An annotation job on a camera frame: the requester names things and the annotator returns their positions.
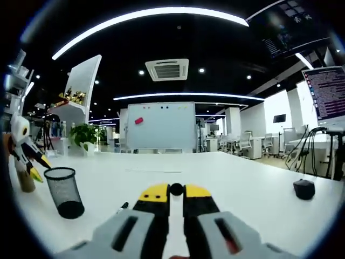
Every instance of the black mouse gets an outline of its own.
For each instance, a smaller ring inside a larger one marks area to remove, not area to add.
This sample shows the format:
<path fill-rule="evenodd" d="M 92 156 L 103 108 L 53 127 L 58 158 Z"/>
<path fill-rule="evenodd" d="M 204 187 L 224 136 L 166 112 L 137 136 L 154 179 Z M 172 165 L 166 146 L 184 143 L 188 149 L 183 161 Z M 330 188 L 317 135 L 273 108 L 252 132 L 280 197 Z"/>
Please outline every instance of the black mouse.
<path fill-rule="evenodd" d="M 315 194 L 315 185 L 308 180 L 300 179 L 293 183 L 296 196 L 302 200 L 310 200 Z"/>

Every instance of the white pillar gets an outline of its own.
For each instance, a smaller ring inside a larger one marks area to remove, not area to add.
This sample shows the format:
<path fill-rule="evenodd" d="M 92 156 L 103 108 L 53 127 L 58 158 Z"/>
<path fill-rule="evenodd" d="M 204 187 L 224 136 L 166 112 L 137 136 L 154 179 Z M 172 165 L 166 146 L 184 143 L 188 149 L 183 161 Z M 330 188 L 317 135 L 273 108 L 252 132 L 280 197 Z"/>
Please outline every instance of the white pillar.
<path fill-rule="evenodd" d="M 241 136 L 241 115 L 239 108 L 228 108 L 225 110 L 226 133 L 233 137 Z"/>
<path fill-rule="evenodd" d="M 128 122 L 128 110 L 121 109 L 120 110 L 120 131 L 119 131 L 120 139 L 126 138 L 125 126 L 127 122 Z"/>
<path fill-rule="evenodd" d="M 301 102 L 298 96 L 297 88 L 288 91 L 287 97 L 291 110 L 291 124 L 297 131 L 300 131 L 303 125 Z"/>

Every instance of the bird figurine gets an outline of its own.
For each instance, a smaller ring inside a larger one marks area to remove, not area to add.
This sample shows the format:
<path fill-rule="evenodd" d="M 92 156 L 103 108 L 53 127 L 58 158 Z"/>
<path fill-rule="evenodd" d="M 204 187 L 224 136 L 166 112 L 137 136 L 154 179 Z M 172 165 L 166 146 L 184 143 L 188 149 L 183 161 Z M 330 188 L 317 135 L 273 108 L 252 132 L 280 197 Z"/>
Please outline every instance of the bird figurine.
<path fill-rule="evenodd" d="M 42 177 L 37 169 L 34 168 L 30 159 L 35 159 L 46 168 L 51 168 L 51 166 L 47 157 L 32 142 L 29 134 L 29 121 L 20 116 L 18 112 L 15 112 L 11 118 L 11 138 L 8 144 L 10 154 L 15 157 L 34 180 L 43 182 Z"/>

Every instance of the monitor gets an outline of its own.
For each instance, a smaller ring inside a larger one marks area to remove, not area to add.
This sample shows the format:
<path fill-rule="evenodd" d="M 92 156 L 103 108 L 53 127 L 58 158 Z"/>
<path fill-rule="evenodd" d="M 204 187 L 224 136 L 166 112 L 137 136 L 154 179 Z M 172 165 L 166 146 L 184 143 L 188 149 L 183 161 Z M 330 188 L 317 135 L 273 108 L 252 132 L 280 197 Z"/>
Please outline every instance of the monitor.
<path fill-rule="evenodd" d="M 325 23 L 302 0 L 277 1 L 246 21 L 272 59 L 285 58 L 310 48 L 311 44 L 318 47 L 329 41 Z"/>
<path fill-rule="evenodd" d="M 273 123 L 280 123 L 286 121 L 286 114 L 276 115 L 273 117 Z"/>
<path fill-rule="evenodd" d="M 210 124 L 210 131 L 219 131 L 219 125 Z"/>
<path fill-rule="evenodd" d="M 303 70 L 320 126 L 345 128 L 345 71 L 341 66 Z"/>

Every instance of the black ceiling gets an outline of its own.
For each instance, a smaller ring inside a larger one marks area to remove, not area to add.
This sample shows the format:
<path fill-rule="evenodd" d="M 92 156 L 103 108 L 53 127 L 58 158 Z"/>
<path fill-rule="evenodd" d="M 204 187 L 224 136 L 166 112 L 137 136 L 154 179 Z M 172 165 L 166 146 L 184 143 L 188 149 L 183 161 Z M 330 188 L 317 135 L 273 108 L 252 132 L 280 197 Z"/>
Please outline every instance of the black ceiling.
<path fill-rule="evenodd" d="M 232 1 L 59 1 L 45 22 L 38 23 L 36 31 L 24 45 L 27 52 L 24 65 L 35 69 L 41 78 L 35 79 L 24 111 L 30 111 L 37 102 L 49 103 L 63 92 L 67 72 L 72 67 L 101 54 L 102 60 L 94 86 L 93 119 L 104 115 L 117 117 L 116 111 L 129 103 L 193 100 L 214 103 L 245 103 L 256 101 L 210 97 L 164 97 L 113 101 L 114 97 L 157 92 L 213 92 L 247 95 L 271 80 L 299 60 L 290 56 L 272 62 L 261 41 L 248 27 L 213 17 L 196 15 L 158 15 L 127 21 L 106 28 L 84 39 L 57 60 L 52 55 L 69 40 L 85 30 L 110 18 L 129 12 L 163 6 L 193 6 L 230 13 L 247 18 L 274 0 Z M 146 61 L 170 58 L 188 58 L 188 79 L 183 81 L 153 82 L 146 70 Z M 198 73 L 200 67 L 204 74 Z M 300 81 L 301 75 L 286 82 L 283 87 Z M 260 97 L 277 90 L 273 87 Z M 203 106 L 200 112 L 221 110 L 213 105 Z"/>

